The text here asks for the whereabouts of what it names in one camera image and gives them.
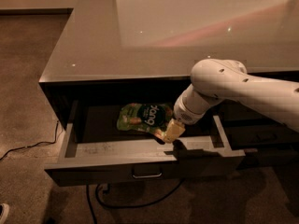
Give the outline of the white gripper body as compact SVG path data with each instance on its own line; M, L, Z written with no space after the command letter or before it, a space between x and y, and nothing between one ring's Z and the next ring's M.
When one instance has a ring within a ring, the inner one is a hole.
M193 91L184 91L174 105L175 118L186 125L195 124L206 111L207 102Z

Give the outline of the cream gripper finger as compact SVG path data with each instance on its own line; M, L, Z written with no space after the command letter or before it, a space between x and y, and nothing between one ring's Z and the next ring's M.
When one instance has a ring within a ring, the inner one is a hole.
M176 120L171 119L164 132L164 141L166 143L172 143L178 139L185 132L185 125Z

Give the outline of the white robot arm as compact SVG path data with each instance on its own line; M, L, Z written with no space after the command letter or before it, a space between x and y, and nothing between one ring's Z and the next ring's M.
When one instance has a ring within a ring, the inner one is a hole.
M163 134L172 143L209 108L232 100L299 132L299 83L251 76L243 63L205 59L194 65L190 86L177 98Z

